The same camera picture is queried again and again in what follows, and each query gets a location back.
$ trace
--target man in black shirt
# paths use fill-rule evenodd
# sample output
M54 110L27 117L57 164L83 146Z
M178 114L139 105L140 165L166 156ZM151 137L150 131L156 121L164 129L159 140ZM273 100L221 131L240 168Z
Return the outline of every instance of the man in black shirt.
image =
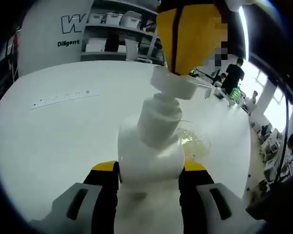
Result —
M243 59L238 58L236 65L230 64L226 70L228 73L227 78L223 82L221 89L227 94L230 95L232 90L238 86L239 80L243 80L244 72L241 69L243 65Z

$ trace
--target chair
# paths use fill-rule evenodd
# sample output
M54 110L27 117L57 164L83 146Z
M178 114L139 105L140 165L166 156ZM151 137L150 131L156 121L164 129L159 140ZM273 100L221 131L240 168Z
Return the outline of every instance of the chair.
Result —
M152 63L152 60L150 59L139 57L138 42L134 40L125 39L125 45L126 45L126 61Z

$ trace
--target white table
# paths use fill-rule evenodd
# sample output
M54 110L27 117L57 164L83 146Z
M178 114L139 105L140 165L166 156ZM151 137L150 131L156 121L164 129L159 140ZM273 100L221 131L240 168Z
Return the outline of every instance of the white table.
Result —
M91 61L64 64L19 78L0 102L0 181L26 220L41 219L52 201L92 166L117 160L117 134L124 118L139 114L151 64ZM30 110L40 98L91 90L98 96ZM250 163L247 114L225 100L204 99L198 89L181 100L183 119L201 126L211 141L202 160L215 182L242 197Z

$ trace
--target cable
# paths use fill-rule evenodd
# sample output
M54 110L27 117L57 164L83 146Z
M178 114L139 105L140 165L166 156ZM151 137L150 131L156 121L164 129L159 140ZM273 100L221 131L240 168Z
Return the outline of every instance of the cable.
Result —
M277 176L274 179L274 184L277 183L277 181L279 180L280 174L281 174L281 169L282 169L283 160L284 160L284 154L285 154L285 150L286 150L286 146L287 146L287 141L288 141L289 100L288 100L288 97L286 96L286 94L284 94L284 96L285 96L285 105L286 105L286 123L285 123L284 143L283 143L283 149L282 149L282 155L281 155L280 164L279 164L279 167L278 167L278 170L277 170Z

